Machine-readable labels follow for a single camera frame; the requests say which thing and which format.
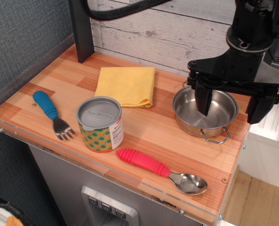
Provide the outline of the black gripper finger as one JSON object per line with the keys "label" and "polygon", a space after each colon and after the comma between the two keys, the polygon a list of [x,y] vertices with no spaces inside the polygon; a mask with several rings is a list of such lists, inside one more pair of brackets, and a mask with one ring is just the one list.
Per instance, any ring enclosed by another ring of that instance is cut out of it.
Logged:
{"label": "black gripper finger", "polygon": [[197,110],[202,113],[204,116],[208,115],[210,104],[212,101],[212,92],[213,90],[206,87],[200,81],[196,82],[195,85],[195,100]]}
{"label": "black gripper finger", "polygon": [[276,90],[268,90],[260,94],[250,95],[246,109],[247,122],[249,124],[259,123],[273,108],[278,97]]}

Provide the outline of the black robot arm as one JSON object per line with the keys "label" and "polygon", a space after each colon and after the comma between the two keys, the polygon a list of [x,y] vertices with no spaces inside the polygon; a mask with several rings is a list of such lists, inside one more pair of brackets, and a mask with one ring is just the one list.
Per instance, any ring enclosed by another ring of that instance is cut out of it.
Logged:
{"label": "black robot arm", "polygon": [[279,69],[273,46],[279,39],[279,0],[238,0],[231,27],[226,33],[229,49],[222,55],[192,60],[188,84],[195,90],[197,110],[207,115],[213,90],[250,97],[248,123],[259,123],[279,103]]}

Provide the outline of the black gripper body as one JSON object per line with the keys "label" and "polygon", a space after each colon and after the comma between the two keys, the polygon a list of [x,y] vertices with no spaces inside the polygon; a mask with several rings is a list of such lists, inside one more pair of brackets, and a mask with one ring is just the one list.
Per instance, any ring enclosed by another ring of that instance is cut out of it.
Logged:
{"label": "black gripper body", "polygon": [[230,47],[220,56],[190,61],[187,83],[205,98],[213,90],[219,90],[279,99],[279,69],[268,64],[266,57],[279,61],[279,56],[271,54],[271,48]]}

